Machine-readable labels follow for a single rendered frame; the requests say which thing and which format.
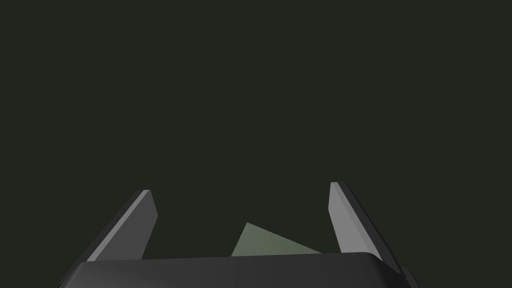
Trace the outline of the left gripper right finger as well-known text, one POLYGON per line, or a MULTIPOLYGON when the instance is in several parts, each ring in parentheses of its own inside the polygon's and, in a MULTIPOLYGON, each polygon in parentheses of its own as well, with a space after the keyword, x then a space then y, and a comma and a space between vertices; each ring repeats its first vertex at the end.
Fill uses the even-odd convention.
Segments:
POLYGON ((345 182, 330 183, 328 213, 342 253, 370 253, 394 271, 402 272, 389 245, 345 182))

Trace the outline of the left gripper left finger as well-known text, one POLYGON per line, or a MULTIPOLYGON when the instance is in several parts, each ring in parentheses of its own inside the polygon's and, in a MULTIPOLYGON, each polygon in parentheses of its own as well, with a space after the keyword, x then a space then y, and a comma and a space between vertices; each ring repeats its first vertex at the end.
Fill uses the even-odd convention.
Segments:
POLYGON ((136 191, 87 248, 82 261, 141 260, 158 218, 152 192, 136 191))

